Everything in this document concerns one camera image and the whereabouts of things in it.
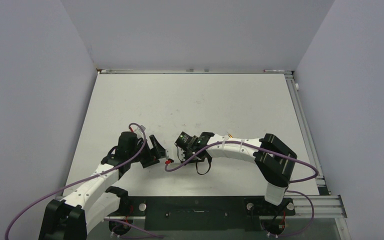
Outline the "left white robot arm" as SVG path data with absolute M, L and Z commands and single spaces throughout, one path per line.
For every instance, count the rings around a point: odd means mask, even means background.
M 91 179 L 61 200 L 52 200 L 45 208 L 40 240 L 85 240 L 105 217 L 128 211 L 128 191 L 114 184 L 140 163 L 143 168 L 158 164 L 167 151 L 154 135 L 125 131 L 105 156 Z

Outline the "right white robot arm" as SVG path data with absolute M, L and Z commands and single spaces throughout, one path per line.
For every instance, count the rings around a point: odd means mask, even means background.
M 185 160 L 211 162 L 215 158 L 227 158 L 255 163 L 267 181 L 262 207 L 269 214 L 277 213 L 289 187 L 297 154 L 271 133 L 262 138 L 240 139 L 213 132 L 190 136 L 181 132 L 174 145 L 183 150 Z

